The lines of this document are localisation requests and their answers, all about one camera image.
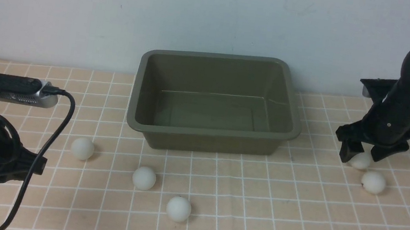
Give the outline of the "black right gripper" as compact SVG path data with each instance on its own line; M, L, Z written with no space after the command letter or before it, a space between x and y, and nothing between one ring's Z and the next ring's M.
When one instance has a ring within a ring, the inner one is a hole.
M383 100L372 103L361 120L340 126L336 137L342 144L339 152L342 163L364 152L361 142L375 145L370 152L375 162L408 151L410 90L398 80Z

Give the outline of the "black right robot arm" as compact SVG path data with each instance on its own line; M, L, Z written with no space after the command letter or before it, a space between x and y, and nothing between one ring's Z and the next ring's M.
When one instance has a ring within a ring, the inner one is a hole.
M342 146L343 163L363 153L363 143L371 144L371 156L378 162L409 150L410 140L410 51L405 56L399 79L361 79L362 94L373 101L364 117L340 126L336 137Z

